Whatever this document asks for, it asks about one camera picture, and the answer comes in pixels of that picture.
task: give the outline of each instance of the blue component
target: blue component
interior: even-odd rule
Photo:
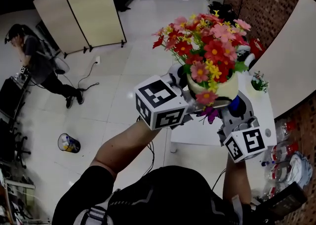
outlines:
[[[239,106],[239,96],[235,97],[234,100],[230,103],[230,105],[228,106],[228,108],[231,110],[231,111],[236,111],[238,109],[238,106]]]

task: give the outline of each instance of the trash can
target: trash can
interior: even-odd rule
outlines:
[[[58,138],[58,147],[61,151],[70,153],[78,153],[80,151],[80,142],[72,138],[66,133],[63,133]]]

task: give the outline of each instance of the gray shirt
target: gray shirt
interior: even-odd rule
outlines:
[[[23,52],[25,55],[31,56],[30,65],[28,67],[29,72],[35,83],[41,84],[53,71],[53,68],[49,60],[38,53],[44,54],[44,50],[38,39],[34,36],[28,36],[23,46]]]

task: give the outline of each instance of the folding screen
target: folding screen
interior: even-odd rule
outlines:
[[[90,45],[125,42],[113,0],[68,0]]]
[[[34,5],[64,53],[71,53],[89,47],[67,0],[34,0]]]
[[[274,117],[316,90],[316,2],[299,0],[286,24],[251,70],[270,82]]]

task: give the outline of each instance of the man in black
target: man in black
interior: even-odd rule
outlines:
[[[63,85],[55,75],[50,61],[44,56],[44,50],[37,35],[26,25],[15,24],[8,32],[8,40],[17,48],[22,66],[28,68],[34,82],[42,85],[51,93],[63,95],[66,107],[72,105],[73,97],[79,104],[83,97],[78,89]]]
[[[90,167],[60,199],[52,224],[253,224],[245,162],[235,164],[230,157],[223,200],[201,174],[178,166],[154,170],[112,193],[117,174],[158,132],[140,120],[104,143]]]

